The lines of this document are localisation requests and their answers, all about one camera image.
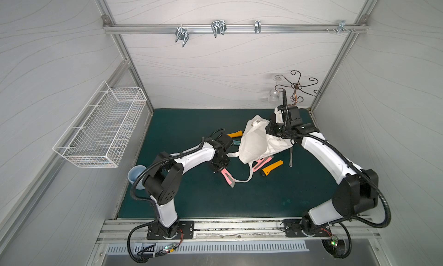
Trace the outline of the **white printed tote bag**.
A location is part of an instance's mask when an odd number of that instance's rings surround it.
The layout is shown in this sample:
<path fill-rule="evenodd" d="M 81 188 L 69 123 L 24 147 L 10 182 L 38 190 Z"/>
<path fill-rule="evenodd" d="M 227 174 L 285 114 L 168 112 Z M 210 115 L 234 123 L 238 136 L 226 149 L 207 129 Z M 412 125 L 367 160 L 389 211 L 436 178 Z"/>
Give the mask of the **white printed tote bag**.
<path fill-rule="evenodd" d="M 228 153 L 228 157 L 238 157 L 243 164 L 248 164 L 250 168 L 247 180 L 234 179 L 235 183 L 247 183 L 253 177 L 252 163 L 258 159 L 281 153 L 293 147 L 291 139 L 282 139 L 266 133 L 269 120 L 256 115 L 246 124 L 243 132 L 241 144 L 238 151 Z"/>

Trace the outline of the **pink art knife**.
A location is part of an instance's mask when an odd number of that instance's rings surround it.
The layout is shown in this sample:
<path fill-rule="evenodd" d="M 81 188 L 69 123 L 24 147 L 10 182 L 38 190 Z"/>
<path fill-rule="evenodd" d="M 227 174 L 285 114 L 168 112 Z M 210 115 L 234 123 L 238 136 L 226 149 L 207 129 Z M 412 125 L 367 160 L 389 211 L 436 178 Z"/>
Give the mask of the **pink art knife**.
<path fill-rule="evenodd" d="M 229 186 L 231 186 L 232 188 L 234 188 L 235 187 L 235 181 L 234 181 L 233 176 L 228 172 L 228 170 L 227 169 L 222 169 L 221 170 L 221 174 L 225 178 L 227 184 Z"/>

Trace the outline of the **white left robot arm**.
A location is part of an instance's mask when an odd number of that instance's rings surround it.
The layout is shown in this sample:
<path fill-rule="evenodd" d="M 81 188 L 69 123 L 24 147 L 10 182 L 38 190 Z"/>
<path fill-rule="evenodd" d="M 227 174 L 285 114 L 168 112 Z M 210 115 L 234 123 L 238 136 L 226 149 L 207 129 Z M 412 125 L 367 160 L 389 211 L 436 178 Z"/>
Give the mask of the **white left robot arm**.
<path fill-rule="evenodd" d="M 228 151 L 233 145 L 233 139 L 224 133 L 216 139 L 202 138 L 199 145 L 186 151 L 159 153 L 153 163 L 137 176 L 130 190 L 131 198 L 147 201 L 155 214 L 155 220 L 148 225 L 148 239 L 177 236 L 180 220 L 174 198 L 183 175 L 206 162 L 214 173 L 222 172 L 230 162 Z"/>

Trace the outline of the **silver table knife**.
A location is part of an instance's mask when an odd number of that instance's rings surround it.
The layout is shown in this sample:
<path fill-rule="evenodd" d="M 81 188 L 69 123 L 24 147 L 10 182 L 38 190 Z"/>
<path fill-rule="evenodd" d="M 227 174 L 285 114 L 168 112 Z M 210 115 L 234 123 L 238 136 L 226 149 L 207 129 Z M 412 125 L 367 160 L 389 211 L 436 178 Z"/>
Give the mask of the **silver table knife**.
<path fill-rule="evenodd" d="M 288 163 L 288 165 L 289 165 L 290 168 L 292 168 L 292 167 L 293 167 L 293 147 L 291 147 L 291 148 L 289 149 L 289 151 L 290 151 L 290 158 L 289 158 L 289 163 Z"/>

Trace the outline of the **pink utility knife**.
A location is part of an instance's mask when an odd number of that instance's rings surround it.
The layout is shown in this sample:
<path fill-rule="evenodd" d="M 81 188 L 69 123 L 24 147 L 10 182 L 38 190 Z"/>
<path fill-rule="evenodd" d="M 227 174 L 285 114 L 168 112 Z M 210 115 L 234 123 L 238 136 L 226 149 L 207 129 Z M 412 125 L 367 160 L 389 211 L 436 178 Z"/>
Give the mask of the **pink utility knife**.
<path fill-rule="evenodd" d="M 268 162 L 270 162 L 273 159 L 273 155 L 267 156 L 265 158 L 259 159 L 253 164 L 253 172 L 259 171 L 264 165 L 266 165 Z"/>

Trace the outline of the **dark metal jewelry stand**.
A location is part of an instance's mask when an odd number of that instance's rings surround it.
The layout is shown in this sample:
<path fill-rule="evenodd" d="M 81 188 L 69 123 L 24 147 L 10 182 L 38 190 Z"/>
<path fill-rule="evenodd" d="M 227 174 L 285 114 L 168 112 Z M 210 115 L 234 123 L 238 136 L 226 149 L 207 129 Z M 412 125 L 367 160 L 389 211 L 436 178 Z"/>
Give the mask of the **dark metal jewelry stand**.
<path fill-rule="evenodd" d="M 274 80 L 277 82 L 275 85 L 275 90 L 282 92 L 286 89 L 291 89 L 292 93 L 290 94 L 290 105 L 295 106 L 304 101 L 304 96 L 299 95 L 299 93 L 306 94 L 311 97 L 320 97 L 322 92 L 320 89 L 313 89 L 312 92 L 308 92 L 306 89 L 317 86 L 319 84 L 319 80 L 314 77 L 309 77 L 309 83 L 307 85 L 303 85 L 301 83 L 302 74 L 298 70 L 291 70 L 290 75 L 297 78 L 296 82 L 292 82 L 288 78 L 286 78 L 283 74 L 277 74 L 274 76 Z"/>

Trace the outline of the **small glass jar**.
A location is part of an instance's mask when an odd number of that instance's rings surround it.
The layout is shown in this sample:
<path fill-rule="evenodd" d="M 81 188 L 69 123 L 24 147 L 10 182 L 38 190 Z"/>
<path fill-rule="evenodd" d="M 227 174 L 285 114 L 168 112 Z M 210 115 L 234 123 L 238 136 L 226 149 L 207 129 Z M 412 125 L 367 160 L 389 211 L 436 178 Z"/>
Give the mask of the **small glass jar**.
<path fill-rule="evenodd" d="M 280 99 L 280 93 L 277 90 L 272 89 L 269 92 L 268 102 L 269 103 L 278 103 L 279 99 Z"/>

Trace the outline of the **light blue plastic cup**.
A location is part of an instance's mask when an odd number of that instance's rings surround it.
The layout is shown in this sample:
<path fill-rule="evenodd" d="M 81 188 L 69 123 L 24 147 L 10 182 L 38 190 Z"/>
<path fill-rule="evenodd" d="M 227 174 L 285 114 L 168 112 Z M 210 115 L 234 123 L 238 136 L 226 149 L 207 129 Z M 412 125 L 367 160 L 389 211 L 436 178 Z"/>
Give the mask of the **light blue plastic cup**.
<path fill-rule="evenodd" d="M 142 172 L 145 169 L 146 169 L 146 167 L 143 166 L 143 165 L 137 165 L 137 166 L 134 166 L 133 168 L 130 169 L 130 171 L 128 172 L 128 180 L 129 180 L 131 185 L 133 185 L 135 183 L 137 178 L 140 176 L 140 174 L 142 174 Z M 145 190 L 145 187 L 143 186 L 143 182 L 142 181 L 140 181 L 137 184 L 136 189 L 137 190 Z"/>

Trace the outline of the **metal clamp hook right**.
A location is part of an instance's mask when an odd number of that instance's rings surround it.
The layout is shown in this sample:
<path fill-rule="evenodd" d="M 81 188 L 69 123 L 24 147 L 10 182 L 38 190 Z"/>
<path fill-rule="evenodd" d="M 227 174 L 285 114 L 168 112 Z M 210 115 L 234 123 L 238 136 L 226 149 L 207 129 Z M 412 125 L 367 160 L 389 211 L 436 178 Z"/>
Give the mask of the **metal clamp hook right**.
<path fill-rule="evenodd" d="M 351 34 L 351 33 L 356 33 L 356 29 L 354 28 L 349 28 L 346 26 L 346 21 L 340 21 L 337 25 L 337 27 L 333 28 L 333 29 L 328 29 L 326 28 L 325 31 L 327 33 L 335 33 L 335 34 Z"/>

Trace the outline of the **metal clamp hook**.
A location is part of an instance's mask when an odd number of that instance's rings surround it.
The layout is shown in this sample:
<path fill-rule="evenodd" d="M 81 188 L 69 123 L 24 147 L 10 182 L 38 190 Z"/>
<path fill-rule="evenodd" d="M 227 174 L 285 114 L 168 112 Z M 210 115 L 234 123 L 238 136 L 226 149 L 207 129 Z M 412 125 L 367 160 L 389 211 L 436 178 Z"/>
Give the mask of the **metal clamp hook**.
<path fill-rule="evenodd" d="M 354 28 L 349 28 L 346 26 L 346 21 L 340 21 L 337 25 L 337 27 L 333 28 L 333 29 L 328 29 L 326 28 L 325 31 L 327 33 L 335 33 L 335 34 L 351 34 L 351 33 L 356 33 L 356 29 Z"/>
<path fill-rule="evenodd" d="M 189 40 L 189 32 L 186 28 L 178 27 L 175 31 L 175 42 L 182 41 L 182 48 Z"/>

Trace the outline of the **metal U-bolt hook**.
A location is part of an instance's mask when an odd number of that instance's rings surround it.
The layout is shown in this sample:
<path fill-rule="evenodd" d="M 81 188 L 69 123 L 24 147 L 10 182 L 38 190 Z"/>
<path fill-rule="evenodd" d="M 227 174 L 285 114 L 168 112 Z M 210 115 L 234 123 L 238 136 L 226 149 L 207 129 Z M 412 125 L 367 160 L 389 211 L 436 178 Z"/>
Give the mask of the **metal U-bolt hook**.
<path fill-rule="evenodd" d="M 215 38 L 218 35 L 224 35 L 227 30 L 226 22 L 224 20 L 213 21 L 211 23 L 211 30 Z"/>

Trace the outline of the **metal clamp hook left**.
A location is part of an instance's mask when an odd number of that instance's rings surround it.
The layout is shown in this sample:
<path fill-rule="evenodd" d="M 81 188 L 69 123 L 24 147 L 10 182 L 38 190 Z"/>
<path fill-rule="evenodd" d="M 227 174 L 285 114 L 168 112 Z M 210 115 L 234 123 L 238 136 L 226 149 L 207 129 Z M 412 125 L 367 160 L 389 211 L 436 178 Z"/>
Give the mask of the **metal clamp hook left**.
<path fill-rule="evenodd" d="M 189 32 L 186 28 L 178 27 L 175 31 L 175 42 L 182 41 L 182 48 L 189 40 Z"/>

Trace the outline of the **black cooling fan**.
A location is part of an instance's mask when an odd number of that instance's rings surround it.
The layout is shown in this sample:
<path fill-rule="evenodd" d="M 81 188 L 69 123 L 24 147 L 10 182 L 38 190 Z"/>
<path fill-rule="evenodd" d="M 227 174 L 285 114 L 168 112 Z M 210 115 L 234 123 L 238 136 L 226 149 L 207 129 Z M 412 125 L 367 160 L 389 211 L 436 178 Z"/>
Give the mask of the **black cooling fan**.
<path fill-rule="evenodd" d="M 347 246 L 343 239 L 333 237 L 332 239 L 321 241 L 323 248 L 334 258 L 341 258 L 347 253 Z"/>

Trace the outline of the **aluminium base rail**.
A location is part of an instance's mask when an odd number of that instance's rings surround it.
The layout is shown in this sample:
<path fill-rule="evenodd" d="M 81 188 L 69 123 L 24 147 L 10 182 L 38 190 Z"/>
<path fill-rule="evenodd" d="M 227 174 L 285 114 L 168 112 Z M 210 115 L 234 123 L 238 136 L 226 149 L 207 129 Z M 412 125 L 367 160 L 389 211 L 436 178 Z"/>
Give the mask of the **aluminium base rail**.
<path fill-rule="evenodd" d="M 97 244 L 105 243 L 125 243 L 130 231 L 151 219 L 118 219 L 105 220 L 96 241 Z M 303 233 L 297 232 L 295 238 L 286 237 L 284 232 L 283 218 L 195 218 L 184 221 L 194 221 L 192 231 L 190 228 L 182 230 L 185 234 L 193 234 L 193 238 L 185 239 L 184 242 L 210 242 L 210 241 L 270 241 L 270 240 L 290 240 L 290 239 L 329 239 L 328 233 L 320 230 L 319 235 L 306 237 Z M 381 239 L 380 231 L 376 228 L 363 225 L 358 221 L 345 222 L 351 239 Z M 329 232 L 339 238 L 347 239 L 346 232 L 338 224 L 329 226 Z M 148 228 L 141 228 L 131 236 L 132 243 L 148 242 L 177 242 L 180 240 L 180 233 L 177 238 L 165 239 L 156 237 L 147 239 Z"/>

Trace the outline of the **aluminium top rail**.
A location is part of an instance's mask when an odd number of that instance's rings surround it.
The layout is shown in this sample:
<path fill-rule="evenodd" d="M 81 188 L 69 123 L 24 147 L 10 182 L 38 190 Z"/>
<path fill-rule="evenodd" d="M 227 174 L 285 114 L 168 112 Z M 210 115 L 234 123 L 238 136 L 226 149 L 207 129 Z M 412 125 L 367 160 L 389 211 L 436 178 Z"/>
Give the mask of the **aluminium top rail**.
<path fill-rule="evenodd" d="M 301 34 L 327 33 L 326 28 L 333 29 L 338 24 L 263 24 L 260 34 Z M 255 34 L 252 24 L 226 24 L 225 34 Z M 356 29 L 356 33 L 365 33 L 368 25 L 346 24 Z M 210 24 L 182 25 L 113 25 L 104 27 L 107 34 L 174 34 L 178 27 L 186 28 L 189 34 L 212 34 Z"/>

